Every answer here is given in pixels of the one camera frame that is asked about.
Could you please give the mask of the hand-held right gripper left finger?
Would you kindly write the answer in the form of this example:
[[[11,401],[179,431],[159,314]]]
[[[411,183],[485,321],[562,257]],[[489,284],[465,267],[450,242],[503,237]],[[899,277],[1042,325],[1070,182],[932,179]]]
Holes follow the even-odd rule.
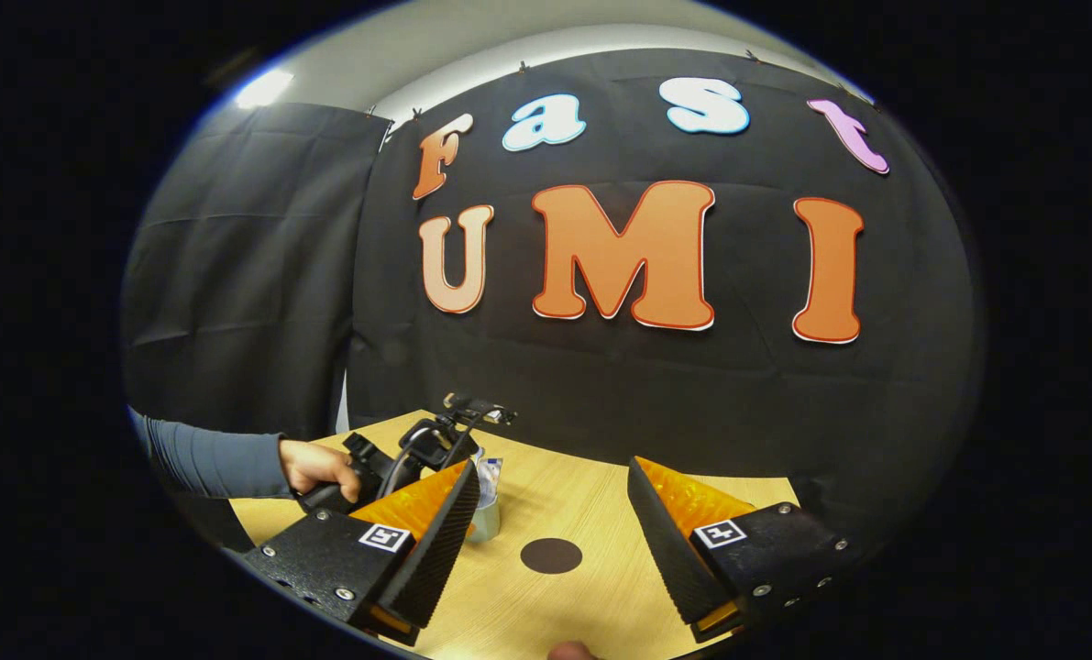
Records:
[[[444,593],[479,498],[478,471],[465,458],[356,512],[318,507],[239,558],[325,617],[413,646]]]

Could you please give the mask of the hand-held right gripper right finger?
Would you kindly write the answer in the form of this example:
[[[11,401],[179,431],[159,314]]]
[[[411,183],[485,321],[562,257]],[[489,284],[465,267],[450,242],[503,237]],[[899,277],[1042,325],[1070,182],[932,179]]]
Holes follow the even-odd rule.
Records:
[[[855,542],[792,500],[755,506],[642,456],[628,498],[696,643],[763,630],[855,567]]]

